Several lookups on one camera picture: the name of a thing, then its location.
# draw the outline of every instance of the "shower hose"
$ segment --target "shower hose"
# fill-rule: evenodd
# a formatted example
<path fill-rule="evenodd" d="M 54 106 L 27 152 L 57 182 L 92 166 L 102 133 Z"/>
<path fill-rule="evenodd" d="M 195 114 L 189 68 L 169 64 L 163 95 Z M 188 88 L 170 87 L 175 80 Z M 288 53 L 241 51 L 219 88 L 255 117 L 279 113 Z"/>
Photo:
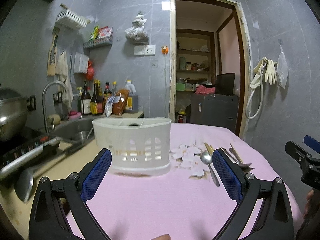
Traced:
<path fill-rule="evenodd" d="M 251 100 L 252 100 L 253 94 L 254 94 L 254 92 L 256 91 L 256 88 L 255 88 L 255 89 L 251 92 L 251 95 L 250 95 L 249 100 L 248 100 L 248 103 L 247 103 L 247 107 L 246 107 L 246 109 L 245 109 L 245 116 L 246 116 L 249 120 L 255 118 L 255 117 L 259 114 L 259 112 L 260 112 L 260 110 L 261 110 L 261 107 L 262 107 L 262 100 L 263 100 L 262 81 L 263 81 L 263 71 L 264 71 L 264 68 L 265 68 L 265 65 L 263 65 L 263 66 L 261 67 L 261 72 L 260 72 L 260 91 L 261 91 L 261 93 L 260 93 L 260 105 L 259 105 L 259 108 L 258 108 L 257 112 L 256 112 L 253 116 L 250 116 L 250 113 L 249 113 L 249 105 L 250 105 L 250 102 L 251 102 Z"/>

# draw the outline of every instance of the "pink wall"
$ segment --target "pink wall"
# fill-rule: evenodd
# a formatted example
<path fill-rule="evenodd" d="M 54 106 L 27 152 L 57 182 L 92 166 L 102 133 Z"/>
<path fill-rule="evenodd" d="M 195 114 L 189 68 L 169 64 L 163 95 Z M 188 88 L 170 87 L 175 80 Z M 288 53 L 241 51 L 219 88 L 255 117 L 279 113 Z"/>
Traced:
<path fill-rule="evenodd" d="M 234 93 L 240 91 L 240 55 L 236 30 L 236 22 L 233 18 L 219 33 L 221 48 L 222 74 L 236 73 Z"/>

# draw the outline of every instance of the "screw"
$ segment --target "screw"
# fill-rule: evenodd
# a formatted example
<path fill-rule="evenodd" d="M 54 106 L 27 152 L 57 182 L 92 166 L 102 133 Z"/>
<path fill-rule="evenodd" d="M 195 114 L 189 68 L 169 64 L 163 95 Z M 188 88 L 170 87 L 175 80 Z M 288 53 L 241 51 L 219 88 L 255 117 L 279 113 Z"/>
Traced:
<path fill-rule="evenodd" d="M 76 179 L 78 177 L 78 173 L 76 173 L 76 172 L 73 172 L 73 173 L 71 173 L 70 175 L 69 175 L 69 178 L 70 179 Z"/>
<path fill-rule="evenodd" d="M 279 183 L 279 184 L 281 184 L 281 183 L 282 183 L 282 179 L 276 178 L 276 182 Z"/>
<path fill-rule="evenodd" d="M 48 179 L 48 177 L 42 177 L 42 178 L 40 179 L 40 182 L 41 182 L 41 183 L 44 183 L 44 182 L 47 181 L 47 179 Z"/>
<path fill-rule="evenodd" d="M 246 174 L 247 179 L 254 179 L 254 175 L 252 173 Z"/>

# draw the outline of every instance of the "kitchen sink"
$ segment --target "kitchen sink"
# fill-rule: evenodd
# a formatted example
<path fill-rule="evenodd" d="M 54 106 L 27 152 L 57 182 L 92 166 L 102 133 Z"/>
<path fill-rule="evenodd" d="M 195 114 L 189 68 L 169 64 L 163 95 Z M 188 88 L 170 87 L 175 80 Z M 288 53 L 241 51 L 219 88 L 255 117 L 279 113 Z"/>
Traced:
<path fill-rule="evenodd" d="M 58 125 L 50 134 L 59 136 L 63 138 L 63 141 L 72 144 L 79 142 L 89 143 L 95 138 L 94 131 L 92 130 L 88 140 L 86 140 L 91 128 L 93 128 L 92 121 L 99 117 L 100 116 L 88 116 L 84 118 L 68 120 L 63 124 Z"/>

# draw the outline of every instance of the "plastic oil jug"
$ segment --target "plastic oil jug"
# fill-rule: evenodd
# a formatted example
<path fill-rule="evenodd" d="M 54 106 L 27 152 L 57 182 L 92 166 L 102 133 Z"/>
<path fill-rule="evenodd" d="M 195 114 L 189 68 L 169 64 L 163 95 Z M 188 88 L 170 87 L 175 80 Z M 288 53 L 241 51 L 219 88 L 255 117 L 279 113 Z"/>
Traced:
<path fill-rule="evenodd" d="M 127 84 L 124 87 L 125 89 L 129 90 L 129 97 L 127 100 L 127 105 L 124 108 L 125 113 L 137 113 L 138 108 L 138 95 L 134 85 L 131 83 L 131 80 L 127 80 Z"/>

